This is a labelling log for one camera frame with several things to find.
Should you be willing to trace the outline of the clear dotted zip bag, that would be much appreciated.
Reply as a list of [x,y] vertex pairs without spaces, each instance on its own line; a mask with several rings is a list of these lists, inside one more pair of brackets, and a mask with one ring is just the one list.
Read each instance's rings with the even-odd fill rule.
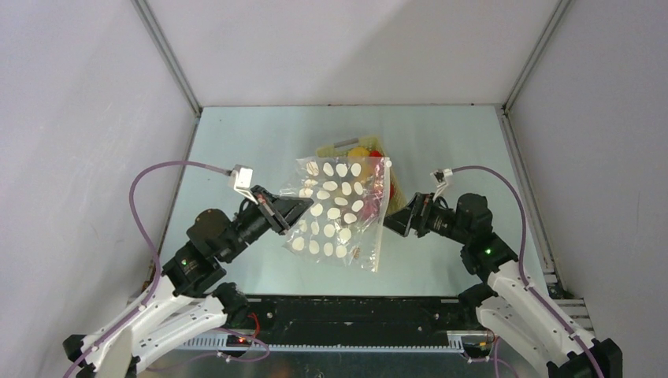
[[[382,173],[360,180],[361,165],[349,157],[306,157],[280,192],[311,198],[314,204],[287,233],[284,249],[313,263],[376,272],[380,265],[383,220],[389,200],[389,158]],[[363,221],[367,198],[380,198],[380,215]]]

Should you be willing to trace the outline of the red apple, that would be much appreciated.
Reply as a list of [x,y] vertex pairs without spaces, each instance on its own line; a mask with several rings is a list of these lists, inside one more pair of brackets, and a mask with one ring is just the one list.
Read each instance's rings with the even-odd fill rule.
[[380,198],[367,198],[359,212],[362,221],[374,221],[380,215],[382,201]]

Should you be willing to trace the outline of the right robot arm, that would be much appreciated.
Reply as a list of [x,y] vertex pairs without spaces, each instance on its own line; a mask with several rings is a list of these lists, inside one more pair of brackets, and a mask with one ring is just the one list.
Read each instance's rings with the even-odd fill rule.
[[433,232],[461,243],[462,262],[481,283],[458,296],[459,321],[493,332],[542,377],[623,375],[622,351],[612,339],[598,340],[536,290],[518,255],[493,232],[486,197],[464,194],[449,208],[442,198],[417,193],[384,226],[403,237]]

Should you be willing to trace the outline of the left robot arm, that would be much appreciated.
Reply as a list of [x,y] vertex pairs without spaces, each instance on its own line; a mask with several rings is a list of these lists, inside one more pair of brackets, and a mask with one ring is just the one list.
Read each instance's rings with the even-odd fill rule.
[[221,326],[239,328],[249,302],[235,283],[223,282],[230,263],[268,231],[286,234],[314,201],[274,195],[256,185],[239,212],[202,211],[187,230],[188,241],[161,268],[154,282],[111,323],[63,342],[79,377],[96,377],[124,330],[132,332],[135,353],[124,376],[134,376],[188,337]]

